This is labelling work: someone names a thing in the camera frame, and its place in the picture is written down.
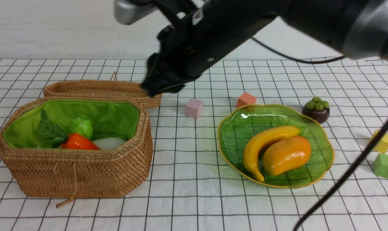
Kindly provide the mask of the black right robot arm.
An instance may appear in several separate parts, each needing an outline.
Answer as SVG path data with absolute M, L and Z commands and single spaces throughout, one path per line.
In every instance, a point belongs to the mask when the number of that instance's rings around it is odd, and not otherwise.
M 388 61 L 388 0 L 209 0 L 158 35 L 141 84 L 150 97 L 177 93 L 276 17 L 350 59 Z

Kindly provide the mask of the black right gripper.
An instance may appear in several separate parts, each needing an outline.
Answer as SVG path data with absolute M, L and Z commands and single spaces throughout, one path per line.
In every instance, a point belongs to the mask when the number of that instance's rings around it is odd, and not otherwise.
M 272 13 L 204 13 L 195 24 L 195 18 L 184 17 L 183 29 L 167 27 L 159 33 L 160 51 L 147 60 L 147 76 L 141 88 L 151 98 L 180 92 L 275 18 Z

